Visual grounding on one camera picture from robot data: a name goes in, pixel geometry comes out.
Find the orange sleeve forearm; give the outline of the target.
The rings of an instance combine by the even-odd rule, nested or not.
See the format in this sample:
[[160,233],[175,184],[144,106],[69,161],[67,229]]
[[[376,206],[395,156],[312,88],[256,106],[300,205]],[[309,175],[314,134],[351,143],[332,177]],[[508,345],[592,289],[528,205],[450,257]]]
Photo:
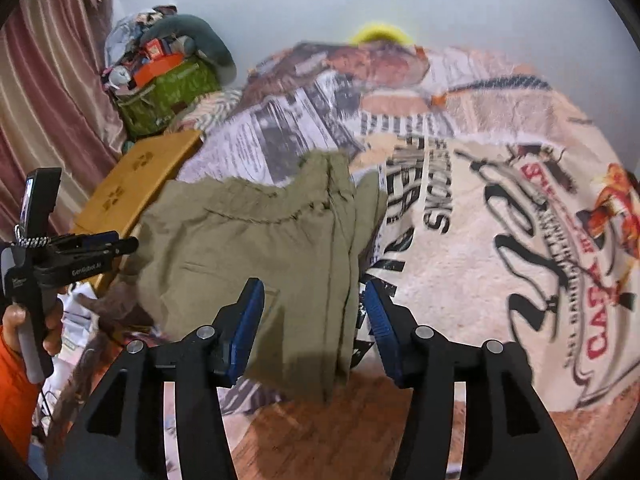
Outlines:
[[26,463],[32,437],[32,414],[37,405],[40,387],[28,380],[24,362],[4,340],[3,330],[0,366],[1,429],[17,455]]

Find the left hand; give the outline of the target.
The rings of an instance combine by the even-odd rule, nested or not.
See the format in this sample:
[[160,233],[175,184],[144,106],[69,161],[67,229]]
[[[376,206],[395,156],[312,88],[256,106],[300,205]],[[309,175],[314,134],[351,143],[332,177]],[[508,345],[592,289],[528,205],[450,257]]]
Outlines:
[[[62,317],[63,304],[59,299],[55,299],[52,309],[46,316],[44,322],[47,327],[47,335],[43,339],[43,349],[49,356],[56,356],[62,348]],[[27,321],[27,311],[19,304],[11,304],[4,311],[2,318],[2,340],[14,356],[22,356],[20,341],[17,330]]]

